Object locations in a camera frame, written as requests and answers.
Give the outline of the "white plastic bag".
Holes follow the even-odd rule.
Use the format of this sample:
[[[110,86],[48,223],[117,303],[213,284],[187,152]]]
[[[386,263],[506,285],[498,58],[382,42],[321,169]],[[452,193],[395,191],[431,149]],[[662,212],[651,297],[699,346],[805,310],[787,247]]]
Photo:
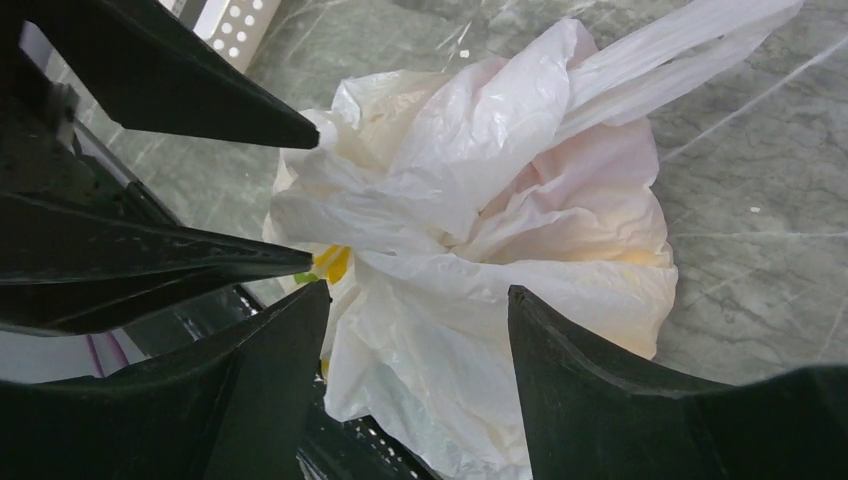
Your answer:
[[[527,479],[507,326],[523,285],[645,359],[678,272],[648,114],[748,57],[798,1],[693,1],[598,48],[563,18],[456,74],[341,82],[285,149],[265,240],[329,283],[324,406],[446,479]]]

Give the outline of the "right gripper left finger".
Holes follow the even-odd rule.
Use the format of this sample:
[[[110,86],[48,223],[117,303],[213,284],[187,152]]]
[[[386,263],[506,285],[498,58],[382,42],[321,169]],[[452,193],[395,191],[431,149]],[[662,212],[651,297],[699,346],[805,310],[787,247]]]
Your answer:
[[[5,479],[288,479],[330,306],[325,282],[105,377],[1,385]]]

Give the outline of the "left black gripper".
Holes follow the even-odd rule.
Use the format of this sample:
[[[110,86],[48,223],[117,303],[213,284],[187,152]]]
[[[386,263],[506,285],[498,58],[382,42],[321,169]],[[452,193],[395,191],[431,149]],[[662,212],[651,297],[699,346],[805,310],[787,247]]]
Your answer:
[[[2,329],[101,333],[311,269],[310,254],[287,247],[118,219],[150,221],[153,209],[77,121],[73,87],[47,77],[52,47],[27,20],[126,129],[304,150],[319,142],[311,121],[157,1],[2,2]]]

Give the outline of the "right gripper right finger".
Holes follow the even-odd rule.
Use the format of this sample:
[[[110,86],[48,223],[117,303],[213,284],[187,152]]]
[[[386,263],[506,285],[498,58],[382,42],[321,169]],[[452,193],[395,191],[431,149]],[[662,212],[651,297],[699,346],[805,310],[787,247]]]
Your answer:
[[[536,479],[843,479],[847,369],[731,386],[637,356],[509,290],[508,328]]]

